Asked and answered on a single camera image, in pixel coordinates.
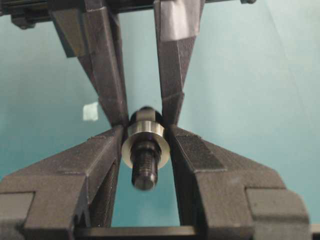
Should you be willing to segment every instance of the bolt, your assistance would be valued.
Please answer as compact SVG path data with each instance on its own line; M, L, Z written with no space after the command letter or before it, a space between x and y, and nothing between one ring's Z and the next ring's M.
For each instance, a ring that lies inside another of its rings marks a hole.
M136 143L131 149L132 178L135 188L151 190L158 181L158 163L161 150L157 143L144 140Z

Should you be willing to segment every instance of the threaded bolt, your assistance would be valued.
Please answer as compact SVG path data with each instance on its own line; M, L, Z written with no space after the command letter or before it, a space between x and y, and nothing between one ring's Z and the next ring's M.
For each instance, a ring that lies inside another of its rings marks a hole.
M135 188L147 191L157 184L160 156L161 151L158 144L150 140L138 142L132 147L131 182Z

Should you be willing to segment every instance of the black bolt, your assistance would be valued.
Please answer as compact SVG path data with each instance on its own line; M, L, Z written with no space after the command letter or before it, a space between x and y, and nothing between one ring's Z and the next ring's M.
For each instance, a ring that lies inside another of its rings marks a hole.
M136 143L131 149L132 184L135 188L147 191L158 181L158 162L161 150L157 143L145 140Z

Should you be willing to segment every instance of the tape piece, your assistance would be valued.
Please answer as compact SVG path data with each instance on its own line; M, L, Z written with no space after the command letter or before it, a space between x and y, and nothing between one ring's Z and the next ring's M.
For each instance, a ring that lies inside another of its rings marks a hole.
M197 36L201 11L201 0L162 0L160 40L169 42Z
M99 119L98 102L93 102L83 106L83 121L95 122Z

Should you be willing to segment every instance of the teal background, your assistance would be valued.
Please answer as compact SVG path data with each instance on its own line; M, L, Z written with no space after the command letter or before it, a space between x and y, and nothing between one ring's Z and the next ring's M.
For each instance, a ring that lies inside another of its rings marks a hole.
M161 110L152 11L120 15L129 114ZM97 94L51 22L0 18L0 178L110 128L83 121ZM320 222L320 1L206 4L179 126L276 169ZM113 226L179 225L172 167L149 193L121 165Z

